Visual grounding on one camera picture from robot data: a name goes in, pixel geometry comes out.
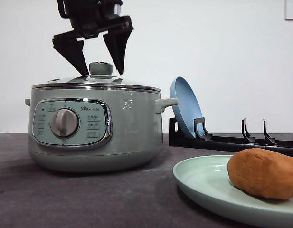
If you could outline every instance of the lid handle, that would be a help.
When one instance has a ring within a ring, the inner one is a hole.
[[[89,64],[91,75],[112,75],[113,65],[105,62],[94,62]]]

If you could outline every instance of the control knob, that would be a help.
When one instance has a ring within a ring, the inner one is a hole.
[[[69,137],[78,128],[78,117],[69,109],[60,109],[51,118],[51,131],[59,137]]]

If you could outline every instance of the button label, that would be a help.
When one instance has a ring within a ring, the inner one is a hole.
[[[46,119],[46,116],[44,114],[38,115],[38,120],[44,121]]]
[[[48,107],[48,111],[49,112],[55,112],[56,111],[55,105],[54,104],[50,104],[49,107]]]
[[[87,129],[88,130],[99,130],[100,129],[100,124],[98,122],[91,122],[87,124]]]
[[[87,132],[88,138],[99,138],[100,134],[99,132]]]
[[[44,130],[38,130],[37,131],[37,136],[44,136]]]
[[[88,116],[88,121],[96,121],[99,122],[100,121],[100,117],[97,115],[89,115]]]
[[[38,129],[44,129],[44,125],[45,125],[44,122],[38,123]]]

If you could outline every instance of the white wall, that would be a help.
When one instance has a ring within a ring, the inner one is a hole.
[[[284,0],[124,0],[134,26],[123,77],[161,88],[185,77],[210,132],[293,132],[293,21]],[[0,0],[0,132],[27,132],[30,87],[76,70],[53,48],[71,29],[55,0]],[[102,35],[85,42],[87,62],[112,62]],[[171,108],[163,114],[168,132]]]

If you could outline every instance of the brown dough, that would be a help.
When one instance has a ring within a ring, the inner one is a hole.
[[[237,188],[252,195],[281,200],[293,197],[293,157],[246,149],[231,157],[227,171]]]

